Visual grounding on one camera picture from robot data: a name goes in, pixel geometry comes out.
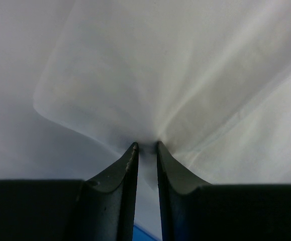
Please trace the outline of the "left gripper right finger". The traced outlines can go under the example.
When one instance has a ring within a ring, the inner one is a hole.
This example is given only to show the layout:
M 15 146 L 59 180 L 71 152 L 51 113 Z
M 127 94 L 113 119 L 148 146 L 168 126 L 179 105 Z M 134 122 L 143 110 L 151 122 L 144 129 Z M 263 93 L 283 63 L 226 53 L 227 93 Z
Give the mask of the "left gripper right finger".
M 291 185 L 213 185 L 157 144 L 163 240 L 291 240 Z

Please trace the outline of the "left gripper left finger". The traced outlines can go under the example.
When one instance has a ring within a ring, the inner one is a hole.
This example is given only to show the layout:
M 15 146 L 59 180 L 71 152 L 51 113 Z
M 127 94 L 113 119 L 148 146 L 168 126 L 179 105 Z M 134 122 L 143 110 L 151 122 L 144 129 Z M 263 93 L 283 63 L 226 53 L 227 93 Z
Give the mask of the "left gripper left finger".
M 88 180 L 0 180 L 0 240 L 131 240 L 139 147 Z

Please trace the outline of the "white t-shirt with robot print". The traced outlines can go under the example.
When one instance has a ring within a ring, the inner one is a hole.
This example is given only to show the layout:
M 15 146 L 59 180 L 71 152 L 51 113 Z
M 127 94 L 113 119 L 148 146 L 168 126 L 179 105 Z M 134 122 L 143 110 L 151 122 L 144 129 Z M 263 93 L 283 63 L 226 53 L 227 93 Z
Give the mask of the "white t-shirt with robot print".
M 212 183 L 291 182 L 291 1 L 76 1 L 34 93 L 112 152 Z

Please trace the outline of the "blue plastic bin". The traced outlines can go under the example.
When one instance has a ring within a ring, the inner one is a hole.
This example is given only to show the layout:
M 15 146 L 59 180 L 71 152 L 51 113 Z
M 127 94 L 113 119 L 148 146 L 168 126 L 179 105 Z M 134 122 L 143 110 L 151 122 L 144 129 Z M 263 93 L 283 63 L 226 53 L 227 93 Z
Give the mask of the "blue plastic bin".
M 158 239 L 134 225 L 132 241 L 158 241 Z

